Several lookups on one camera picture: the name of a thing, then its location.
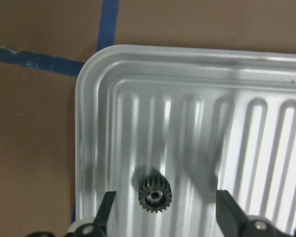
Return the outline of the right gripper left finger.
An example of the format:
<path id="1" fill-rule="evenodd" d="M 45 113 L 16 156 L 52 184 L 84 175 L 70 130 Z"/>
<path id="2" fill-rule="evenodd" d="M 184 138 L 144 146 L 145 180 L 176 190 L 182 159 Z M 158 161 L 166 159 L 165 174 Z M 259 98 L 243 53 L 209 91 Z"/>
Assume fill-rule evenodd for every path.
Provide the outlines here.
<path id="1" fill-rule="evenodd" d="M 96 217 L 92 223 L 92 231 L 90 237 L 106 237 L 107 224 L 110 217 L 110 212 L 113 207 L 113 202 L 116 196 L 116 191 L 105 192 Z"/>

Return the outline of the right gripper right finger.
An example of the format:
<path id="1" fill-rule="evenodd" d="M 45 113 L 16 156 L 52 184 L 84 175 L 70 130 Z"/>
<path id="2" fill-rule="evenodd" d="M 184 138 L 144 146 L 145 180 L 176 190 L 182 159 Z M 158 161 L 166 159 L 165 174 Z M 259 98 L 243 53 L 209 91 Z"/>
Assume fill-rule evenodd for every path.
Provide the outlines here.
<path id="1" fill-rule="evenodd" d="M 241 237 L 249 218 L 227 190 L 217 190 L 216 221 L 224 237 Z"/>

